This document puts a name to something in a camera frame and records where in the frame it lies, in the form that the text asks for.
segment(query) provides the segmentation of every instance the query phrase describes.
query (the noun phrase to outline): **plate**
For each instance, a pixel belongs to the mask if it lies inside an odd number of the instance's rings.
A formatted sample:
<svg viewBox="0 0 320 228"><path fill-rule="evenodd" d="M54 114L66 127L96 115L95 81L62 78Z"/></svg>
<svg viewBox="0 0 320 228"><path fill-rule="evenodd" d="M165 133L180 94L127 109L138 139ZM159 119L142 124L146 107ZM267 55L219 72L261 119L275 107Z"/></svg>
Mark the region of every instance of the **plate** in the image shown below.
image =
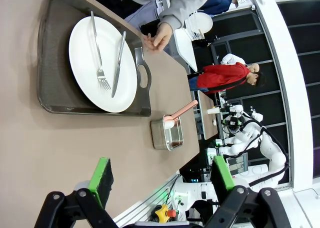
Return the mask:
<svg viewBox="0 0 320 228"><path fill-rule="evenodd" d="M197 28L200 29L202 33L207 33L214 25L212 18L203 12L194 13L189 17L189 19L193 19Z"/></svg>
<svg viewBox="0 0 320 228"><path fill-rule="evenodd" d="M104 90L97 79L99 58L91 17L80 20L72 30L69 40L71 69L83 93L97 107L111 113L123 112L132 104L136 96L136 64L125 42L118 85L114 97L111 98L122 35L105 19L95 16L94 21L102 69L111 89Z"/></svg>

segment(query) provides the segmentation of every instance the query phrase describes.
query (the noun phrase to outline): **beige tabletop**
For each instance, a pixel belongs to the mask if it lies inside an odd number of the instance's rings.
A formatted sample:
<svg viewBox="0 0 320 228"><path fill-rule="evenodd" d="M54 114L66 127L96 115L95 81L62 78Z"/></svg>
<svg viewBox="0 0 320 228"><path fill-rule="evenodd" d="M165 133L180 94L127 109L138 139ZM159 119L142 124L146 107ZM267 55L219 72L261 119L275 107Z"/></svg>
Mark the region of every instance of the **beige tabletop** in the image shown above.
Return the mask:
<svg viewBox="0 0 320 228"><path fill-rule="evenodd" d="M78 182L91 178L100 157L111 158L114 183L106 210L115 217L150 195L199 152L192 110L181 117L182 147L171 152L153 148L150 120L172 114L191 101L185 69L164 52L144 53L152 74L151 117L45 111L36 94L37 35L45 4L46 0L0 0L3 228L33 227L46 195L71 193ZM82 222L80 227L89 225Z"/></svg>
<svg viewBox="0 0 320 228"><path fill-rule="evenodd" d="M214 107L214 101L201 91L198 91L198 101L201 113L203 136L205 140L218 134L218 124L213 125L213 120L217 120L216 114L208 114L207 110Z"/></svg>

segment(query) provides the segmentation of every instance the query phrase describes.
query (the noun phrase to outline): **pink handle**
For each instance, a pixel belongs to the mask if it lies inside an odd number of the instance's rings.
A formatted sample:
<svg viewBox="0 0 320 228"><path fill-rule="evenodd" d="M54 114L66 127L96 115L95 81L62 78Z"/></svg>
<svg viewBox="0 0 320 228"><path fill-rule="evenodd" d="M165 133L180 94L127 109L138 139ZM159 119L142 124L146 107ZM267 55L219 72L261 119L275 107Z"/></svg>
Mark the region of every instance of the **pink handle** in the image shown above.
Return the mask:
<svg viewBox="0 0 320 228"><path fill-rule="evenodd" d="M164 117L164 121L172 121L177 119L179 116L183 115L184 113L186 113L188 110L192 109L193 107L195 107L196 105L198 105L198 101L197 100L193 100L191 101L189 104L187 104L186 106L182 107L180 110L178 110L176 113L172 114L172 115L168 115Z"/></svg>

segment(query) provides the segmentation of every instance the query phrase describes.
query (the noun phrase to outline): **brown tray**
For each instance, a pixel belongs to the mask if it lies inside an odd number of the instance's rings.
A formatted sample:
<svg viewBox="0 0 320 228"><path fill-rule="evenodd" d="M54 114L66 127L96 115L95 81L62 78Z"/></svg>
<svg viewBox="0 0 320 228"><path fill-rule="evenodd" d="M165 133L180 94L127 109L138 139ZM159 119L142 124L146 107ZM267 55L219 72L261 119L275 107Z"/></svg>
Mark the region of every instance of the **brown tray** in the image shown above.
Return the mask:
<svg viewBox="0 0 320 228"><path fill-rule="evenodd" d="M90 11L112 23L120 33L127 32L126 41L135 58L135 98L131 106L120 113L107 112L94 105L82 92L72 73L68 52L69 38L78 21L90 16ZM146 87L140 86L140 65L144 66L147 74ZM46 111L55 114L149 117L150 86L151 72L144 61L141 39L136 34L86 0L48 0L38 32L37 73L37 97Z"/></svg>

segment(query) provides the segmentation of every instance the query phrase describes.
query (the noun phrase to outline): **white shirt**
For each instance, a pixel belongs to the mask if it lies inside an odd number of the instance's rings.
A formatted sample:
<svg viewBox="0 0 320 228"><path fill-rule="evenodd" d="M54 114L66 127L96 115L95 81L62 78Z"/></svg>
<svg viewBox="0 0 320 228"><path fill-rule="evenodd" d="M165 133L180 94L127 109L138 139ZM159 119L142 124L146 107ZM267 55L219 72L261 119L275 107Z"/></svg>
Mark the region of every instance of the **white shirt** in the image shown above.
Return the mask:
<svg viewBox="0 0 320 228"><path fill-rule="evenodd" d="M234 55L234 54L227 54L225 57L222 58L221 64L222 65L235 65L237 62L241 64L246 64L245 60Z"/></svg>

